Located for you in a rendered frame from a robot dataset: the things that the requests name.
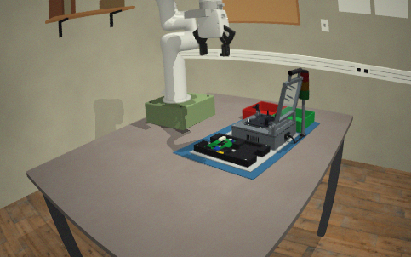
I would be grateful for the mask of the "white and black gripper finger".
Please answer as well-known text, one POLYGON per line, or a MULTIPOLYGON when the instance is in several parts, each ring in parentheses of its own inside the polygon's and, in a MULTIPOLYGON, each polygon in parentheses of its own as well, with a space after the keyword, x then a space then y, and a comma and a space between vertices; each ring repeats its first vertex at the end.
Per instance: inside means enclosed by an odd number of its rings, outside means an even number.
POLYGON ((206 44, 207 38, 204 38, 204 39, 200 38, 198 36, 198 30, 197 29, 192 34, 195 37, 195 39, 197 40, 197 43, 199 44, 200 55, 208 54, 208 46, 206 44))
POLYGON ((222 56, 230 56, 230 43, 233 40, 236 32, 233 31, 231 28, 229 28, 228 26, 223 25, 224 30, 227 31, 229 33, 229 37, 223 32, 222 37, 220 37, 220 41, 223 43, 221 44, 221 52, 222 52, 222 56))

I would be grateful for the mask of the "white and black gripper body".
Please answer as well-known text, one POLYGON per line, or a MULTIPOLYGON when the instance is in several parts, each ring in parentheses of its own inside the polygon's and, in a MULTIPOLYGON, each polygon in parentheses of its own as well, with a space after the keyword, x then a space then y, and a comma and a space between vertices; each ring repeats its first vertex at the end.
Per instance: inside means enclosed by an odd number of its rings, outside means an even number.
POLYGON ((223 32, 226 34, 223 25, 229 27, 225 10, 211 9, 211 16, 200 17, 197 20, 198 36, 200 38, 220 38, 223 32))

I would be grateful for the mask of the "green bin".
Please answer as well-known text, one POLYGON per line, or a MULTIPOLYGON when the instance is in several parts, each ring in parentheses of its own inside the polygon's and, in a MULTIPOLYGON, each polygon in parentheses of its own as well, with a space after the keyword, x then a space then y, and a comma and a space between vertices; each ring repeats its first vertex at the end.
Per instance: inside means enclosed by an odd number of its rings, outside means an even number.
MULTIPOLYGON (((293 120, 293 115, 287 119, 293 120)), ((305 110, 305 129, 314 123, 315 112, 305 110)), ((301 133, 302 109, 296 108, 296 132, 301 133)))

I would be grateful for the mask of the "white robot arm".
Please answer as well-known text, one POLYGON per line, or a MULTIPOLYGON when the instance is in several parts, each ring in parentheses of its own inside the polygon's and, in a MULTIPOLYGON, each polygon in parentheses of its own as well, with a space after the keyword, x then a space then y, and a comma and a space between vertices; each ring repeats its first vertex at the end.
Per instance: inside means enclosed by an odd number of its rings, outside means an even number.
POLYGON ((211 16, 211 9, 222 9, 225 4, 221 1, 199 0, 199 9, 178 11, 175 0, 156 0, 162 28, 165 31, 185 30, 167 33, 160 40, 165 80, 165 89, 161 92, 163 102, 181 103, 191 99, 186 89, 185 60, 179 52, 197 49, 199 44, 192 34, 197 29, 195 18, 211 16))

